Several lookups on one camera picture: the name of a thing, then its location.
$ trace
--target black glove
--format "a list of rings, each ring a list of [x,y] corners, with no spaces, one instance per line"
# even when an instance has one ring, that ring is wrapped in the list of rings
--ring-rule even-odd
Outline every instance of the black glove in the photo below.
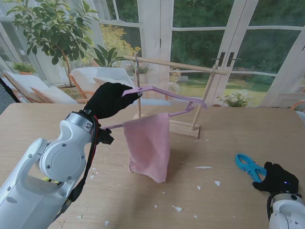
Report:
[[[139,98],[137,93],[122,97],[123,92],[129,89],[132,87],[120,83],[104,83],[96,90],[84,110],[91,110],[98,119],[109,118]]]
[[[263,182],[253,182],[254,188],[260,191],[289,192],[297,193],[299,190],[299,180],[295,175],[284,170],[279,164],[266,162],[264,168],[267,170],[267,175]]]

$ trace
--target white flowers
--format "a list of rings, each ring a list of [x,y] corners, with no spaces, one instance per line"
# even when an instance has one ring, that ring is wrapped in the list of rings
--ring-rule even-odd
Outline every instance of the white flowers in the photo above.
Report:
[[[248,106],[252,97],[248,96],[247,90],[233,92],[230,95],[218,97],[219,101],[234,107]]]

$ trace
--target lawn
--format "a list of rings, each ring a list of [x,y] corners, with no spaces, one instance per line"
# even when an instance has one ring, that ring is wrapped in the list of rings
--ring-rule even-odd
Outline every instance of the lawn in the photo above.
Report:
[[[187,83],[179,84],[178,94],[192,97],[202,97],[205,92],[206,79],[190,79]],[[266,96],[270,85],[260,83],[247,83],[244,80],[229,80],[224,95],[231,94],[243,89],[248,90],[248,95],[253,97],[251,106],[258,106]]]

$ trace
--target door handle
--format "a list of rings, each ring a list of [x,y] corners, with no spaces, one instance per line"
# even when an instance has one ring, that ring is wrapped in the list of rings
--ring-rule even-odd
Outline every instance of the door handle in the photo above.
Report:
[[[233,56],[234,56],[234,52],[230,53],[229,60],[228,60],[228,63],[227,63],[227,67],[231,66],[232,61],[241,61],[242,60],[242,59],[239,59],[239,58],[234,59]]]
[[[222,52],[220,54],[220,58],[212,58],[211,61],[216,61],[216,60],[219,60],[218,62],[218,66],[221,67],[221,65],[223,64],[223,61],[224,61],[224,52]]]

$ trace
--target pink hanger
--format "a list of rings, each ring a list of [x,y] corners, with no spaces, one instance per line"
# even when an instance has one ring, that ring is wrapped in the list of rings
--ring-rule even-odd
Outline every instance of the pink hanger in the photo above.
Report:
[[[159,92],[161,94],[168,95],[170,97],[174,97],[174,98],[177,98],[177,99],[189,101],[189,103],[188,103],[188,105],[187,105],[187,107],[186,107],[186,109],[184,111],[179,111],[179,112],[175,112],[175,113],[169,113],[168,115],[170,117],[176,116],[176,115],[185,114],[185,113],[188,113],[188,112],[192,111],[195,108],[195,107],[192,106],[193,103],[201,104],[204,108],[206,108],[206,104],[204,103],[204,101],[202,101],[200,99],[195,99],[195,98],[191,98],[191,97],[185,97],[185,96],[182,96],[182,95],[173,94],[173,93],[167,92],[165,90],[162,90],[162,89],[154,87],[154,86],[146,86],[146,87],[143,87],[143,88],[138,87],[138,88],[126,90],[126,91],[124,91],[122,97],[124,95],[127,95],[127,94],[140,93],[140,92],[146,92],[146,91],[155,91],[155,92]],[[103,129],[106,129],[106,128],[108,128],[108,129],[115,129],[115,128],[119,128],[119,127],[123,127],[123,124],[118,124],[118,125],[112,125],[112,126],[104,127]]]

